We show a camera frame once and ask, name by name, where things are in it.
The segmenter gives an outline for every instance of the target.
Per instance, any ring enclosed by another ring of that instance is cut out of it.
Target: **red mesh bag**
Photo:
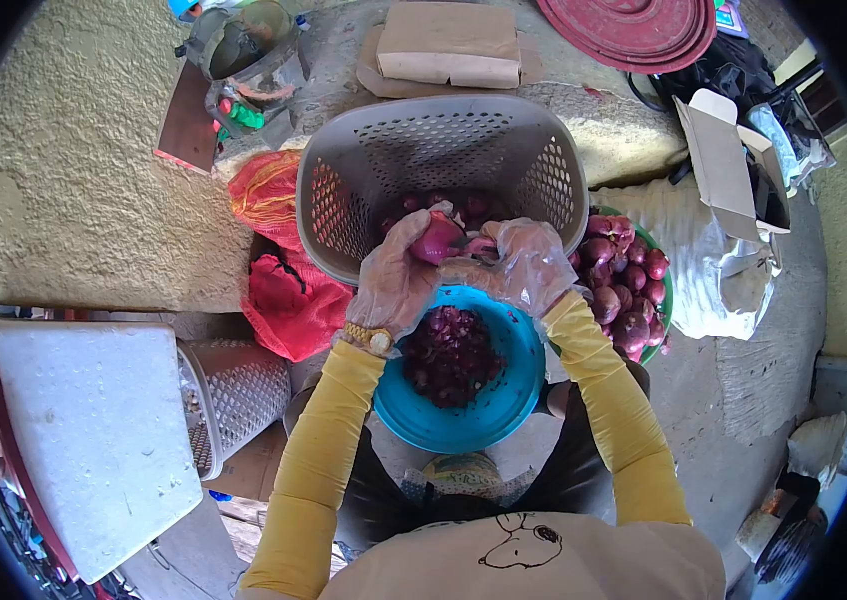
[[[329,348],[341,330],[353,289],[330,278],[306,255],[297,233],[297,150],[252,159],[229,183],[238,219],[280,246],[250,265],[240,302],[256,341],[297,362]]]

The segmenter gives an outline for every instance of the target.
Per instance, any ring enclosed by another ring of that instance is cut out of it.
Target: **gold wristwatch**
[[[393,336],[385,329],[367,329],[348,322],[344,325],[344,333],[359,342],[371,354],[384,356],[393,347]]]

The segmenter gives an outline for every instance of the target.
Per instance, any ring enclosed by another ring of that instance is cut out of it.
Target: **styrofoam box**
[[[84,581],[200,503],[169,326],[0,319],[0,378],[24,465]]]

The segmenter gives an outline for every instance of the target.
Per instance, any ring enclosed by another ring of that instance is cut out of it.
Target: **green bowl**
[[[609,206],[595,206],[595,209],[602,215],[622,215],[623,213],[615,208],[610,208]],[[643,238],[643,241],[647,243],[647,246],[650,248],[659,248],[663,250],[662,247],[657,245],[657,241],[654,240],[647,231],[641,227],[636,222],[633,224],[633,228],[636,230],[636,234]],[[666,288],[666,298],[663,299],[663,306],[657,306],[657,310],[663,314],[663,335],[666,337],[666,334],[670,333],[670,314],[673,312],[673,281],[670,279],[670,270],[667,269],[666,275],[663,276],[663,286]],[[657,351],[660,349],[659,345],[647,346],[643,349],[643,354],[640,355],[640,364],[646,365],[650,362],[650,359],[653,358]]]

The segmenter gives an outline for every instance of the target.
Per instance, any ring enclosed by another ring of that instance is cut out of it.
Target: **plastic glove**
[[[470,258],[447,258],[439,274],[445,283],[462,283],[516,306],[533,318],[543,315],[577,280],[563,254],[560,235],[549,222],[525,217],[488,221],[480,234],[496,240],[500,261],[482,266]]]
[[[411,213],[395,224],[383,244],[360,264],[360,287],[346,308],[346,320],[367,330],[385,329],[393,342],[417,328],[440,284],[437,267],[417,260],[407,248],[430,226],[430,212],[448,214],[449,201]]]

